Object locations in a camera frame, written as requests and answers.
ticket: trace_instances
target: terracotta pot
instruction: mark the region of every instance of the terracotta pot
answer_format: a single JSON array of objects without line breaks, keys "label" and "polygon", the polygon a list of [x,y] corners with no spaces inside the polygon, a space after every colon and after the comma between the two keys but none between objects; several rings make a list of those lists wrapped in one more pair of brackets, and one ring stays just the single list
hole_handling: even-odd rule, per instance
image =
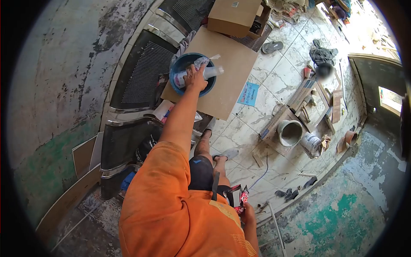
[{"label": "terracotta pot", "polygon": [[352,147],[358,138],[358,133],[354,132],[354,131],[347,131],[345,132],[345,141],[350,145],[350,147]]}]

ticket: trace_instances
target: white bucket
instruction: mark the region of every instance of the white bucket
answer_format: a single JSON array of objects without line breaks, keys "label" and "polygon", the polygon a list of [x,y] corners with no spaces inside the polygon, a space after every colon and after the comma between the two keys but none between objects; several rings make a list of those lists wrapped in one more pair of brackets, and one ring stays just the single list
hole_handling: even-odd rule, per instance
[{"label": "white bucket", "polygon": [[300,144],[310,159],[318,158],[323,152],[321,139],[311,133],[306,132]]}]

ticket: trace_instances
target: leg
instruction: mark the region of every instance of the leg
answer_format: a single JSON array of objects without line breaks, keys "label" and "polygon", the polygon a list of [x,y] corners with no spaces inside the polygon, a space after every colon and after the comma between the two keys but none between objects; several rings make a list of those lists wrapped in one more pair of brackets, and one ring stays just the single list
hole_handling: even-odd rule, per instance
[{"label": "leg", "polygon": [[211,130],[204,131],[199,143],[194,150],[194,156],[202,155],[210,160],[212,163],[212,157],[210,155],[210,136]]},{"label": "leg", "polygon": [[216,156],[214,160],[216,162],[216,165],[214,169],[212,170],[212,174],[214,176],[216,171],[220,173],[218,185],[230,186],[230,180],[226,177],[226,168],[225,168],[225,163],[226,161],[228,161],[228,157]]}]

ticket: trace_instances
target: perforated metal seat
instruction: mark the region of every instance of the perforated metal seat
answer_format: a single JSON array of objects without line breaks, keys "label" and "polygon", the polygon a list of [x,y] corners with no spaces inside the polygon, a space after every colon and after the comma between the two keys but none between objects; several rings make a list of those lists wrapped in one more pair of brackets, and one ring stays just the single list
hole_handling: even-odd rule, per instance
[{"label": "perforated metal seat", "polygon": [[154,131],[161,133],[162,128],[161,121],[148,116],[124,122],[109,121],[106,124],[100,165],[103,172],[103,200],[108,200],[120,192],[121,182],[132,171],[127,167],[130,163],[138,163],[138,146]]},{"label": "perforated metal seat", "polygon": [[159,75],[170,71],[177,42],[150,25],[147,29],[140,33],[121,70],[110,102],[112,112],[150,109]]},{"label": "perforated metal seat", "polygon": [[156,12],[181,33],[188,35],[191,31],[198,31],[201,21],[208,16],[215,0],[165,0]]}]

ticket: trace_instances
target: wall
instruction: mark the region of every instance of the wall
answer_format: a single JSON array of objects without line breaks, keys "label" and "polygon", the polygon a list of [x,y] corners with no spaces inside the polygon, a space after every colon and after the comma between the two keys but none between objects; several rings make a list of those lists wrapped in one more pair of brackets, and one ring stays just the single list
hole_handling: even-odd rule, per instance
[{"label": "wall", "polygon": [[24,43],[7,144],[33,226],[75,181],[71,149],[94,136],[128,39],[154,0],[52,0]]}]

